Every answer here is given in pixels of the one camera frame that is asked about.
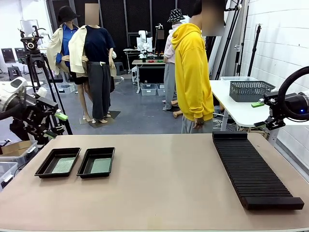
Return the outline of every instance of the mannequin hand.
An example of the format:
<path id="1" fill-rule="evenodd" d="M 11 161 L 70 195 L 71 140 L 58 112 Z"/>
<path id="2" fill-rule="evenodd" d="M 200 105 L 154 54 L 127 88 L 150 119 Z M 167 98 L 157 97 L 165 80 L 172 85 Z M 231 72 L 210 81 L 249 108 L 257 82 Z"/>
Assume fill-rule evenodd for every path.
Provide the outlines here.
<path id="1" fill-rule="evenodd" d="M 113 61 L 113 59 L 111 58 L 111 59 L 109 59 L 109 62 L 110 62 L 110 66 L 111 67 L 114 67 L 115 65 L 114 65 L 114 61 Z"/>
<path id="2" fill-rule="evenodd" d="M 70 56 L 63 56 L 63 57 L 62 57 L 62 60 L 63 60 L 63 61 L 70 61 Z"/>
<path id="3" fill-rule="evenodd" d="M 87 62 L 87 61 L 88 61 L 87 56 L 82 56 L 82 62 Z"/>

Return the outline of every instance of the slotted rack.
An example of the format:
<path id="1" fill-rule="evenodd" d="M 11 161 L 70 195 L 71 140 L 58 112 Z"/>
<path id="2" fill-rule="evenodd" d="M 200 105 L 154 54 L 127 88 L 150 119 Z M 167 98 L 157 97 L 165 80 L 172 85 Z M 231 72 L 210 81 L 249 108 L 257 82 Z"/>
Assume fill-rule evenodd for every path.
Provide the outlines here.
<path id="1" fill-rule="evenodd" d="M 246 132 L 216 131 L 213 142 L 242 206 L 248 210 L 301 210 L 293 197 L 247 138 Z"/>

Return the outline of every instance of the yellow hoodie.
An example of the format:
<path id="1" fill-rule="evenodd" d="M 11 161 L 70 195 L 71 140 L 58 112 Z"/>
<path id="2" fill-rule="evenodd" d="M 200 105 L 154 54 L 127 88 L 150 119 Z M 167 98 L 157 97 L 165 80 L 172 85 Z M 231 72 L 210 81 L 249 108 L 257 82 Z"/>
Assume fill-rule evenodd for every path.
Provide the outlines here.
<path id="1" fill-rule="evenodd" d="M 182 24 L 173 33 L 172 45 L 177 99 L 183 115 L 191 121 L 212 119 L 214 107 L 201 30 L 191 23 Z"/>

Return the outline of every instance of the gray pants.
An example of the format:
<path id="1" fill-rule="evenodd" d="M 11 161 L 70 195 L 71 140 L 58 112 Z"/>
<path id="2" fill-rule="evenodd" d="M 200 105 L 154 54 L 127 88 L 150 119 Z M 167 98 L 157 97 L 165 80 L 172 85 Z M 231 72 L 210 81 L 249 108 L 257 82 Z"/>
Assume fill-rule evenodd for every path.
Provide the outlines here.
<path id="1" fill-rule="evenodd" d="M 182 134 L 205 134 L 212 133 L 212 119 L 205 121 L 200 129 L 194 129 L 195 122 L 183 116 Z"/>
<path id="2" fill-rule="evenodd" d="M 175 64 L 166 63 L 164 72 L 164 88 L 165 88 L 165 109 L 172 108 L 171 101 L 177 99 L 176 84 L 175 84 Z"/>
<path id="3" fill-rule="evenodd" d="M 93 99 L 92 117 L 102 120 L 110 107 L 110 67 L 100 62 L 87 62 L 90 93 Z"/>

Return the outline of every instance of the navy t-shirt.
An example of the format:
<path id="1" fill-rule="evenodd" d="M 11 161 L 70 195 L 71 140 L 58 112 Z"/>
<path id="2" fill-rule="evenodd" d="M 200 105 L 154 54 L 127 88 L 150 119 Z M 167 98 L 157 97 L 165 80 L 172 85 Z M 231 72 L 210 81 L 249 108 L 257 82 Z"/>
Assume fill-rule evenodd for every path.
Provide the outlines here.
<path id="1" fill-rule="evenodd" d="M 86 26 L 87 35 L 84 49 L 89 61 L 109 63 L 109 51 L 115 48 L 111 35 L 105 28 Z"/>

